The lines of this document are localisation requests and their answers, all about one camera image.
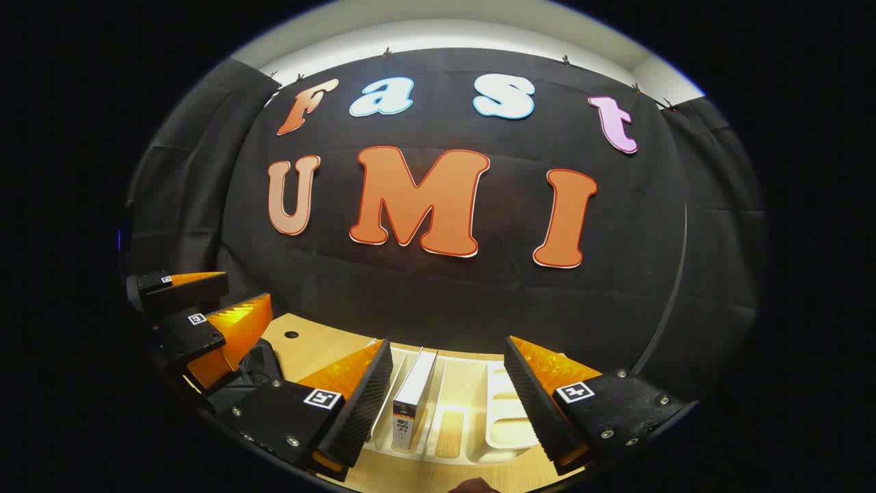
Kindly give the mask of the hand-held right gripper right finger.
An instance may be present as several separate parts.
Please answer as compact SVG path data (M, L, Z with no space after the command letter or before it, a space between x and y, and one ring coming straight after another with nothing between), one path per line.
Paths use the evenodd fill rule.
M558 475L621 462L695 408L623 368L600 372L514 336L504 368Z

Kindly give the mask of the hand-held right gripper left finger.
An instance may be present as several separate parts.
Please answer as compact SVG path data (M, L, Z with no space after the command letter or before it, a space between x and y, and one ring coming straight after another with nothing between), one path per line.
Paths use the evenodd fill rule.
M344 480L381 414L392 368L390 343L379 340L329 365L322 380L292 383L260 340L240 377L207 397L205 418L272 461Z

